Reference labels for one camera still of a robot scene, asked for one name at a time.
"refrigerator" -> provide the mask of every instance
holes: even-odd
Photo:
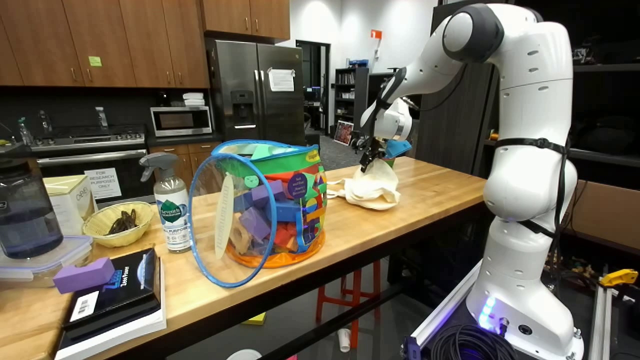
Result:
[[[206,39],[216,127],[225,141],[305,145],[302,50]]]

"stool leg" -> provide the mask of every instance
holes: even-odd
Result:
[[[357,306],[360,303],[360,285],[362,282],[362,270],[358,269],[353,272],[353,299],[351,303]],[[358,319],[351,322],[351,348],[358,347]]]
[[[340,278],[340,296],[345,297],[347,294],[345,292],[347,290],[347,276],[343,276]]]
[[[318,288],[318,300],[316,302],[316,321],[322,320],[322,305],[324,302],[324,285]]]
[[[380,294],[380,260],[373,263],[373,293]],[[380,306],[374,310],[374,317],[376,320],[380,320]]]

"red stool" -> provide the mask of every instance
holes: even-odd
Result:
[[[351,295],[351,301],[344,299],[336,299],[328,297],[324,294],[324,285],[318,288],[318,300],[316,303],[316,321],[322,320],[322,305],[325,302],[329,304],[343,305],[343,306],[357,306],[360,303],[360,297],[374,297],[380,294],[380,260],[376,260],[373,263],[373,292],[367,293],[360,291],[360,285],[362,282],[362,269],[358,269],[353,272],[353,290],[347,289],[347,277],[340,278],[340,295],[344,298],[346,295]],[[380,319],[380,308],[376,307],[374,310],[374,316],[376,320]],[[358,319],[351,322],[351,348],[358,347]]]

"white wall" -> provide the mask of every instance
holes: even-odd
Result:
[[[340,67],[346,58],[368,59],[371,72],[408,65],[420,55],[431,34],[431,16],[437,4],[437,0],[342,0]],[[377,61],[374,50],[378,40],[371,38],[371,29],[382,31]]]
[[[331,44],[329,84],[333,83],[335,68],[344,67],[344,57],[340,54],[342,0],[291,0],[289,8],[291,39],[278,45],[295,47],[296,40]],[[329,89],[328,96],[329,121],[333,124],[333,89]]]

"white box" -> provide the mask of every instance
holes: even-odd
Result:
[[[82,225],[97,209],[87,175],[46,177],[53,211],[64,235],[82,235]]]

